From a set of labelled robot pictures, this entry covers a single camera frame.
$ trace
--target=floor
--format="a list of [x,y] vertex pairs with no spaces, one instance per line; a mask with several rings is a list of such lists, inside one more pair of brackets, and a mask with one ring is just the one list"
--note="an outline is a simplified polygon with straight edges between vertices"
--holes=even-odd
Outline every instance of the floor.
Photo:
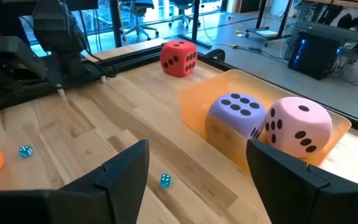
[[[266,19],[265,25],[277,31],[280,22],[274,19]],[[358,118],[358,82],[356,85],[352,85],[338,78],[317,81],[307,75],[290,70],[283,60],[268,58],[222,45],[224,43],[244,47],[261,47],[275,57],[280,57],[281,49],[282,55],[284,54],[287,48],[285,41],[276,40],[269,42],[268,47],[264,47],[263,40],[256,35],[251,34],[248,39],[236,35],[236,30],[244,32],[246,27],[253,26],[255,26],[255,21],[247,21],[210,29],[207,32],[202,30],[198,32],[198,40],[211,44],[213,49],[220,48],[225,50],[228,64]],[[200,52],[209,52],[211,50],[202,47],[198,48]],[[358,80],[358,62],[354,65],[346,66],[344,79],[349,81]]]
[[[198,40],[210,43],[213,49],[224,49],[228,64],[358,118],[358,82],[350,84],[338,78],[317,81],[302,73],[290,70],[286,63],[280,59],[280,54],[283,55],[287,48],[285,41],[272,41],[269,42],[268,47],[264,47],[264,42],[260,37],[251,34],[249,38],[245,38],[236,34],[236,31],[244,33],[246,28],[254,27],[256,20],[253,18],[256,17],[256,13],[238,15],[220,13],[200,17],[201,27],[198,32]],[[267,15],[262,24],[277,31],[280,21],[275,16]],[[153,25],[153,27],[158,29],[160,37],[168,40],[177,39],[176,35],[178,34],[191,36],[191,29],[185,29],[181,22],[177,22],[171,28],[169,28],[168,24],[157,24]],[[123,44],[133,44],[144,41],[144,39],[145,37],[143,36],[137,37],[132,34],[128,35],[127,42]],[[89,41],[91,42],[92,51],[96,52],[95,36],[89,37]],[[112,33],[101,34],[101,43],[102,50],[114,48]],[[276,58],[271,58],[267,54],[259,55],[241,49],[232,49],[223,44],[261,47]],[[34,50],[42,55],[42,50],[37,49],[36,46]],[[198,46],[198,50],[205,53],[211,49]],[[358,80],[358,62],[355,65],[346,66],[344,79],[349,81]]]

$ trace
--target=glass wall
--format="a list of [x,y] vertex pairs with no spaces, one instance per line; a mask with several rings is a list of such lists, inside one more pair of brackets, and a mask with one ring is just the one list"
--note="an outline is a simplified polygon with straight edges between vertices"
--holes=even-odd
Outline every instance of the glass wall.
[[[86,33],[88,35],[95,34],[97,30],[100,33],[110,32],[112,29],[110,0],[98,0],[99,8],[97,10],[82,10],[83,20],[85,23]],[[201,0],[205,5],[200,12],[214,12],[220,11],[223,0]],[[167,20],[172,16],[179,15],[179,10],[175,4],[169,0],[153,0],[154,9],[148,9],[145,17],[138,18],[139,22],[155,22]],[[78,11],[73,12],[76,20],[81,24],[81,17]],[[192,15],[193,9],[185,11],[187,15]],[[135,24],[135,17],[128,12],[121,12],[122,23],[124,27],[129,27]],[[22,24],[31,44],[36,44],[37,40],[33,33],[33,21],[31,16],[21,17]]]

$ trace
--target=black dot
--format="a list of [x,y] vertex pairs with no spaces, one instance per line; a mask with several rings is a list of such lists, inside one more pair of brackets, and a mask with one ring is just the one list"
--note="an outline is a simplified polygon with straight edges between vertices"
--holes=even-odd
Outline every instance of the black dot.
[[299,110],[302,110],[304,112],[308,112],[309,111],[309,108],[307,106],[303,106],[303,105],[300,105],[299,107]]
[[253,138],[255,138],[259,134],[259,131],[256,130],[255,134],[253,135]]
[[281,129],[282,127],[283,127],[283,121],[280,120],[280,119],[278,119],[278,121],[277,121],[277,128],[278,128],[278,129]]
[[249,116],[251,115],[251,112],[249,110],[240,110],[240,113],[244,116]]
[[311,139],[304,139],[301,141],[302,146],[307,146],[311,143]]
[[298,131],[296,134],[295,134],[295,138],[297,139],[301,139],[303,137],[306,136],[306,133],[304,131]]
[[238,95],[237,93],[232,93],[230,96],[234,99],[240,98],[240,95]]
[[232,108],[233,110],[241,109],[241,107],[239,105],[231,105],[230,108]]
[[249,100],[247,98],[241,98],[240,102],[241,103],[249,103]]
[[316,146],[309,146],[306,148],[306,152],[314,152],[314,150],[316,150],[317,147]]
[[249,106],[252,107],[253,109],[260,108],[259,104],[257,104],[257,103],[250,103]]
[[230,105],[231,104],[230,100],[221,100],[221,103],[224,104],[224,105]]

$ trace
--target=black cable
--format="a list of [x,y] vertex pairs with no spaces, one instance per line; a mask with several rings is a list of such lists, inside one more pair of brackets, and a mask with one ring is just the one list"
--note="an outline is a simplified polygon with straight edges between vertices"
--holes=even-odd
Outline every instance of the black cable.
[[26,19],[26,18],[23,17],[23,16],[19,16],[19,18],[21,18],[21,19],[23,19],[24,21],[26,21],[26,23],[28,23],[28,25],[30,25],[30,27],[31,27],[31,29],[32,29],[32,32],[34,32],[34,26],[31,24],[31,22],[30,22],[28,19]]
[[[85,22],[84,22],[84,20],[81,20],[81,23],[82,23],[82,26],[83,26],[83,28],[84,28],[84,33],[86,34],[86,28],[85,28]],[[99,58],[99,57],[93,55],[92,52],[91,52],[89,49],[85,49],[85,51],[86,51],[86,53],[88,53],[88,55],[89,55],[90,57],[93,57],[93,58],[95,58],[96,60],[98,60],[98,61],[100,61],[100,62],[103,62],[103,63],[106,63],[107,65],[111,66],[112,69],[113,69],[114,72],[115,72],[114,77],[118,74],[117,68],[116,68],[112,63],[109,63],[109,62],[107,62],[107,61],[105,61],[105,60],[103,60],[103,59],[101,59],[101,58]],[[104,74],[104,72],[103,72],[94,62],[91,62],[91,63],[96,67],[96,69],[98,69],[102,74]]]
[[[114,70],[114,72],[115,72],[115,74],[114,74],[113,77],[115,77],[115,76],[118,74],[117,68],[116,68],[112,63],[109,63],[109,62],[107,62],[107,61],[105,61],[105,60],[103,60],[103,59],[101,59],[101,58],[99,58],[99,57],[93,55],[93,54],[92,54],[91,52],[89,52],[88,50],[86,50],[86,53],[88,53],[89,56],[95,58],[95,59],[98,60],[99,62],[103,62],[103,63],[106,63],[106,64],[110,65],[110,66],[112,67],[112,69]],[[104,74],[104,72],[103,72],[94,62],[92,62],[92,63],[93,63],[93,65],[94,65],[102,74]]]
[[276,20],[278,20],[278,21],[281,21],[281,20],[283,20],[283,17],[284,17],[284,12],[285,11],[281,11],[281,12],[279,12],[277,15],[276,15]]
[[86,33],[84,15],[82,15],[82,10],[79,10],[78,12],[79,12],[79,14],[80,14],[82,29],[84,30],[86,43],[88,44],[87,48],[88,48],[88,50],[89,50],[90,52],[92,52],[92,50],[91,50],[91,44],[90,44],[90,41],[88,40],[88,34]]
[[98,31],[96,32],[96,35],[98,36],[99,39],[99,47],[100,47],[100,51],[102,52],[102,42],[100,41],[100,26],[99,26],[99,14],[98,14],[98,10],[95,9],[96,12],[96,25],[97,25],[97,29]]
[[350,81],[350,80],[347,80],[344,78],[344,68],[345,66],[347,65],[348,61],[350,61],[352,59],[352,57],[354,57],[356,54],[358,54],[358,52],[355,52],[354,54],[352,54],[350,57],[347,58],[347,60],[342,64],[342,58],[341,56],[339,55],[339,65],[335,65],[334,68],[333,68],[333,73],[337,73],[338,76],[337,77],[333,77],[332,74],[331,74],[331,78],[340,78],[342,81],[346,82],[346,83],[349,83],[351,85],[354,85],[354,86],[358,86],[358,84],[356,84],[358,82],[358,79],[357,80],[354,80],[354,81]]
[[241,49],[241,50],[246,50],[248,52],[251,52],[251,53],[254,53],[254,54],[257,54],[257,55],[261,55],[263,57],[266,57],[266,58],[269,58],[269,59],[272,59],[272,60],[275,60],[276,62],[280,62],[280,63],[283,63],[283,64],[287,64],[285,62],[283,62],[282,60],[277,60],[277,58],[281,59],[280,57],[275,57],[269,53],[267,53],[266,51],[264,50],[261,50],[261,49],[257,49],[257,48],[252,48],[252,47],[240,47],[240,46],[237,46],[237,47],[234,47],[233,49]]
[[24,21],[26,21],[26,22],[28,23],[28,25],[30,25],[31,29],[34,31],[34,26],[31,24],[31,22],[30,22],[28,19],[26,19],[26,18],[23,17],[23,16],[19,16],[19,18],[21,18],[21,19],[23,19]]
[[[96,20],[96,14],[95,14],[95,12],[94,12],[94,9],[92,10],[92,16],[93,16],[93,26],[96,28],[97,20]],[[98,36],[95,35],[94,38],[95,38],[95,42],[96,42],[96,50],[97,50],[98,52],[100,52],[100,50],[99,50],[99,45],[98,45]]]

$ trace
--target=desk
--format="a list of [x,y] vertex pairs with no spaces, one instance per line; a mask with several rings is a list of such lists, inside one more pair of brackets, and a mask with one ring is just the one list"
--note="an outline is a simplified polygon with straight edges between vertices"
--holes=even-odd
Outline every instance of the desk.
[[[300,15],[298,17],[298,21],[295,24],[295,27],[292,30],[291,39],[288,43],[287,50],[285,51],[284,58],[290,58],[290,55],[293,50],[293,46],[295,44],[296,38],[301,30],[310,30],[310,32],[319,33],[319,35],[325,36],[327,38],[331,38],[335,40],[339,40],[340,42],[347,42],[348,40],[354,41],[358,43],[358,32],[348,29],[338,29],[337,27],[332,27],[325,24],[317,24],[315,21],[312,22],[304,22],[305,17],[313,3],[321,3],[321,4],[330,4],[331,0],[307,0],[303,2],[300,9]],[[350,2],[350,1],[340,1],[334,0],[334,5],[345,6],[345,7],[358,7],[358,2]]]
[[[331,4],[331,0],[307,0],[307,1],[308,2],[323,3],[323,4]],[[358,2],[352,2],[352,1],[334,0],[332,4],[336,5],[336,6],[356,7],[356,8],[358,8]]]
[[[109,58],[164,40],[98,54]],[[178,91],[221,71],[199,62],[192,75],[164,75],[158,62],[0,111],[0,148],[6,164],[0,190],[57,189],[135,143],[150,141],[150,169],[138,223],[269,223],[250,176],[181,121]],[[22,159],[17,149],[34,146]],[[358,131],[350,130],[321,164],[358,182]],[[170,173],[172,186],[159,187]]]

